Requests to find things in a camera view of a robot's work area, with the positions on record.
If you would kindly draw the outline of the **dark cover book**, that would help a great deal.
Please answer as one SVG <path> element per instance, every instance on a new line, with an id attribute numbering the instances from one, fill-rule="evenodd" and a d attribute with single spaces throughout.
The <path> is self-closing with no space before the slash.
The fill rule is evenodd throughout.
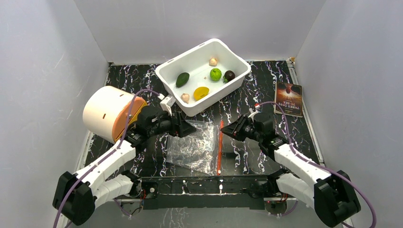
<path id="1" fill-rule="evenodd" d="M 281 114 L 281 109 L 285 115 L 293 117 L 303 117 L 302 86 L 276 82 L 274 112 Z"/>

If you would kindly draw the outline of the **garlic bulb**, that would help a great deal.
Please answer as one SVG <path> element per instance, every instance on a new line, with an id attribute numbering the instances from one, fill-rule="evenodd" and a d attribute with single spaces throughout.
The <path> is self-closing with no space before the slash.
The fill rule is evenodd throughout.
<path id="1" fill-rule="evenodd" d="M 188 103 L 189 103 L 189 100 L 190 100 L 190 95 L 187 94 L 187 93 L 183 93 L 183 94 L 181 95 L 181 99 L 182 99 L 186 104 L 188 104 Z"/>
<path id="2" fill-rule="evenodd" d="M 209 65 L 210 66 L 213 66 L 213 67 L 215 67 L 215 66 L 217 66 L 217 64 L 218 64 L 218 62 L 217 62 L 217 59 L 216 58 L 211 58 L 210 60 L 209 60 Z"/>

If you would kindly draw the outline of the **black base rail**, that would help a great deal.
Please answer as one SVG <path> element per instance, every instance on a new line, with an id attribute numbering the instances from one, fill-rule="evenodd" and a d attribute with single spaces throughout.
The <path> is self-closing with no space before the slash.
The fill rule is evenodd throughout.
<path id="1" fill-rule="evenodd" d="M 136 177 L 126 193 L 138 199 L 145 210 L 167 208 L 249 208 L 264 210 L 268 204 L 284 203 L 292 197 L 281 192 L 276 181 L 285 174 L 270 175 Z"/>

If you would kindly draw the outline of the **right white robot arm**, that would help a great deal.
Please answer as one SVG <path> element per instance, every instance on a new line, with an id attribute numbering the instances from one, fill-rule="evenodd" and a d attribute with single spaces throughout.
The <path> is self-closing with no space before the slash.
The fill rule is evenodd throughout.
<path id="1" fill-rule="evenodd" d="M 221 132 L 237 141 L 249 138 L 258 142 L 261 152 L 290 170 L 268 183 L 268 192 L 279 197 L 290 194 L 311 207 L 319 219 L 335 227 L 361 210 L 349 176 L 336 174 L 298 153 L 285 137 L 275 131 L 270 115 L 256 112 L 242 115 L 221 128 Z"/>

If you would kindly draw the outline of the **clear orange-zip bag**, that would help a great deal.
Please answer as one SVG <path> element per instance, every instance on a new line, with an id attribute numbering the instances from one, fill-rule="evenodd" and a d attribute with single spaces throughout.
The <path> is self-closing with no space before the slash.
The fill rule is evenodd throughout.
<path id="1" fill-rule="evenodd" d="M 208 176 L 216 175 L 219 127 L 204 121 L 188 122 L 196 131 L 183 138 L 169 135 L 166 161 Z"/>

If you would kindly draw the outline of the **green wrinkled fruit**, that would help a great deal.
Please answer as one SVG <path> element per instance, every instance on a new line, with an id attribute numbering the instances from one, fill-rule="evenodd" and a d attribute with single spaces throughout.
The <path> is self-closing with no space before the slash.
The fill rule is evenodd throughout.
<path id="1" fill-rule="evenodd" d="M 210 71 L 210 78 L 211 78 L 212 81 L 215 81 L 215 82 L 219 81 L 221 79 L 221 76 L 222 76 L 222 72 L 218 68 L 213 68 Z"/>

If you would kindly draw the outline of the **dark purple mangosteen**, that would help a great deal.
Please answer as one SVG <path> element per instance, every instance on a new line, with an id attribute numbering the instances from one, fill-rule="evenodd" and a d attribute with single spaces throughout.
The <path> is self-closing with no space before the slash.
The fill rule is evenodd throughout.
<path id="1" fill-rule="evenodd" d="M 228 71 L 226 71 L 226 72 L 224 73 L 223 81 L 224 81 L 225 83 L 228 83 L 228 82 L 230 82 L 231 80 L 233 80 L 233 79 L 235 79 L 235 78 L 236 78 L 236 74 L 235 74 L 233 71 L 228 70 Z"/>

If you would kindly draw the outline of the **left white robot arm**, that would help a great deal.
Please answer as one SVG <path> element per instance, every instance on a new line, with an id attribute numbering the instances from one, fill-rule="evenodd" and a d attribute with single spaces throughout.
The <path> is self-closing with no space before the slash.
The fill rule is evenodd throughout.
<path id="1" fill-rule="evenodd" d="M 58 180 L 52 206 L 57 209 L 54 227 L 61 215 L 75 225 L 82 225 L 102 204 L 122 195 L 137 198 L 142 193 L 141 178 L 124 171 L 109 180 L 116 170 L 142 152 L 149 138 L 168 133 L 186 137 L 196 128 L 180 112 L 173 114 L 155 106 L 141 109 L 129 124 L 124 137 L 97 160 L 75 173 L 65 172 Z"/>

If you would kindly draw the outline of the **white plastic bin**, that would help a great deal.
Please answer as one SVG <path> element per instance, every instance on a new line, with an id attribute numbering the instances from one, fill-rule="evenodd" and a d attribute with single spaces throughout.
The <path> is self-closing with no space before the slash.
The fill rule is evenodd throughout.
<path id="1" fill-rule="evenodd" d="M 222 73 L 228 70 L 236 74 L 236 78 L 228 83 L 223 79 L 212 81 L 210 71 L 214 68 L 209 65 L 211 58 L 217 59 L 216 68 Z M 177 88 L 175 83 L 180 73 L 190 74 L 188 82 Z M 187 116 L 195 116 L 208 107 L 212 106 L 225 96 L 238 89 L 246 75 L 251 72 L 251 66 L 244 59 L 236 55 L 229 47 L 217 38 L 212 38 L 192 49 L 172 58 L 159 65 L 155 74 L 163 83 L 165 90 L 176 99 L 176 103 Z M 199 101 L 193 98 L 193 92 L 198 87 L 209 88 L 209 94 Z M 186 104 L 181 95 L 190 95 L 189 103 Z"/>

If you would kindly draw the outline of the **green avocado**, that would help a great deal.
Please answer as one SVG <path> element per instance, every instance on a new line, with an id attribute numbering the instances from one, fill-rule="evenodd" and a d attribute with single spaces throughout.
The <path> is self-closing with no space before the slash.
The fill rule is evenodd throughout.
<path id="1" fill-rule="evenodd" d="M 180 87 L 184 86 L 188 82 L 189 78 L 190 78 L 189 73 L 187 73 L 187 72 L 180 73 L 176 79 L 176 83 L 175 83 L 176 87 L 180 88 Z"/>

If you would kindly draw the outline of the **cream orange cylinder appliance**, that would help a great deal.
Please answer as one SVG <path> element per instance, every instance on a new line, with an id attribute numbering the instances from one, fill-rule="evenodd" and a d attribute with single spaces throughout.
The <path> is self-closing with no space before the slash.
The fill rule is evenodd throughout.
<path id="1" fill-rule="evenodd" d="M 131 124 L 137 120 L 141 109 L 147 106 L 147 102 L 137 96 L 129 111 L 133 96 L 109 85 L 100 88 L 84 107 L 82 119 L 85 127 L 103 139 L 115 143 L 123 134 L 126 118 L 129 117 Z"/>

